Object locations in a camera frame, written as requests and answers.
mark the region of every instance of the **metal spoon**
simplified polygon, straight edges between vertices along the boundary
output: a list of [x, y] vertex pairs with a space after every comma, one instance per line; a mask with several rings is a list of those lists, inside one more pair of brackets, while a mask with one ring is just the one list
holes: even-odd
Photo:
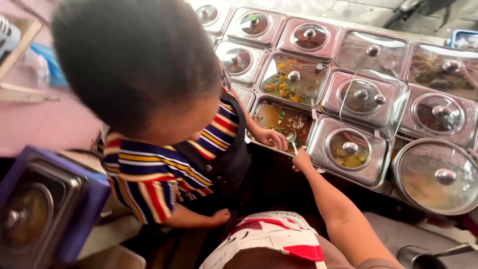
[[295, 147], [295, 139], [297, 138], [297, 133], [295, 132], [294, 129], [289, 129], [285, 132], [285, 140], [287, 142], [291, 143], [292, 146], [294, 147], [294, 153], [297, 155], [297, 148]]

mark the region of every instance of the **broth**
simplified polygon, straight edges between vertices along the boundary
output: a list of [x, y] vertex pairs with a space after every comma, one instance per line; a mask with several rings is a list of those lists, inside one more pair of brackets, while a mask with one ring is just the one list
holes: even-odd
[[[297, 133], [295, 145], [299, 147], [305, 147], [313, 121], [312, 117], [305, 113], [270, 102], [262, 103], [253, 118], [260, 127], [274, 129], [282, 134], [288, 129], [294, 129]], [[288, 148], [285, 152], [294, 154], [294, 148], [291, 143], [288, 143]]]

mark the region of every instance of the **glass lid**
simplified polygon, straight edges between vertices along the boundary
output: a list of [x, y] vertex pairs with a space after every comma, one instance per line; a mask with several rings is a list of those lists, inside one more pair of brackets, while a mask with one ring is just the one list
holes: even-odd
[[364, 166], [370, 155], [370, 146], [362, 135], [354, 131], [332, 133], [328, 148], [333, 160], [345, 168]]
[[407, 47], [401, 40], [350, 31], [345, 35], [336, 63], [352, 71], [368, 67], [399, 78]]
[[249, 13], [240, 20], [239, 27], [247, 35], [260, 35], [269, 27], [269, 20], [264, 14]]
[[4, 246], [22, 248], [35, 243], [48, 229], [53, 213], [48, 189], [38, 186], [17, 194], [0, 215], [0, 239]]
[[423, 95], [415, 101], [416, 120], [434, 132], [449, 132], [462, 121], [461, 111], [449, 98], [439, 94]]
[[378, 139], [392, 139], [410, 95], [408, 84], [385, 73], [360, 68], [348, 85], [344, 85], [345, 94], [344, 89], [340, 92], [340, 120]]
[[292, 58], [274, 56], [261, 83], [265, 93], [316, 106], [322, 96], [328, 69], [325, 65]]
[[478, 53], [433, 45], [413, 52], [408, 82], [475, 100], [478, 98]]
[[458, 215], [478, 203], [478, 168], [454, 144], [433, 138], [415, 140], [399, 152], [397, 160], [394, 168], [403, 190], [425, 209]]
[[381, 105], [380, 100], [385, 98], [380, 99], [379, 89], [365, 80], [356, 79], [343, 86], [340, 91], [341, 101], [345, 98], [348, 90], [351, 98], [346, 99], [344, 107], [356, 114], [375, 111]]
[[219, 10], [213, 5], [205, 5], [198, 8], [196, 14], [203, 26], [209, 26], [219, 18]]
[[327, 30], [316, 24], [302, 25], [295, 30], [292, 40], [301, 50], [317, 50], [327, 41]]
[[252, 55], [246, 49], [233, 48], [221, 57], [221, 62], [229, 74], [237, 76], [249, 69]]

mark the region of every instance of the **black hair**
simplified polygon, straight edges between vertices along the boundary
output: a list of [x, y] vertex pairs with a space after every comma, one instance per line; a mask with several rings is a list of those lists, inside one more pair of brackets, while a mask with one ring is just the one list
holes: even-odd
[[124, 135], [162, 107], [221, 91], [210, 39], [182, 0], [68, 0], [52, 30], [75, 95]]

